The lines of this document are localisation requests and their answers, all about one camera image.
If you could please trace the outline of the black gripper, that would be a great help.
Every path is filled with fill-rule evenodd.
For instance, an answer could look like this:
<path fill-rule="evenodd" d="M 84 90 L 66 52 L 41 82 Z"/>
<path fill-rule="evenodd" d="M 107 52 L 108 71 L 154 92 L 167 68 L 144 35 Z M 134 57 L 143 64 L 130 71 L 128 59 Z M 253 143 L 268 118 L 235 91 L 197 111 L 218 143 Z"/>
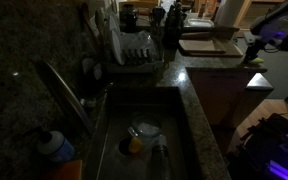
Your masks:
<path fill-rule="evenodd" d="M 255 40 L 253 44 L 249 45 L 245 57 L 243 59 L 244 64 L 250 64 L 249 61 L 258 57 L 258 52 L 265 48 L 265 43 L 261 40 Z"/>

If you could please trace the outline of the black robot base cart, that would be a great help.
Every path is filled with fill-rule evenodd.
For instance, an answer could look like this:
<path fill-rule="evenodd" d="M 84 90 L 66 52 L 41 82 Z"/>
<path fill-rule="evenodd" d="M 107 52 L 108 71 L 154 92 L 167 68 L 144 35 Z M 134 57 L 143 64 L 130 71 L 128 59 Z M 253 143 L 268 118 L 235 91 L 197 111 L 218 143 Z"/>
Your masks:
<path fill-rule="evenodd" d="M 247 129 L 228 153 L 232 180 L 288 180 L 288 120 L 276 113 Z"/>

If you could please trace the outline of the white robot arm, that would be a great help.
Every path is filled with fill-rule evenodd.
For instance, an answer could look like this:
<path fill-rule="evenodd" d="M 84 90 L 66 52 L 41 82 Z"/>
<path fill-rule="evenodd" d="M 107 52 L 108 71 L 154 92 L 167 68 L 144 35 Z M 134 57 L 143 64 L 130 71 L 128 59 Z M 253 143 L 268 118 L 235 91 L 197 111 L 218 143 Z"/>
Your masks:
<path fill-rule="evenodd" d="M 288 37 L 288 0 L 276 5 L 263 16 L 257 17 L 250 26 L 254 42 L 248 46 L 243 62 L 257 63 L 258 52 L 267 44 L 279 48 Z"/>

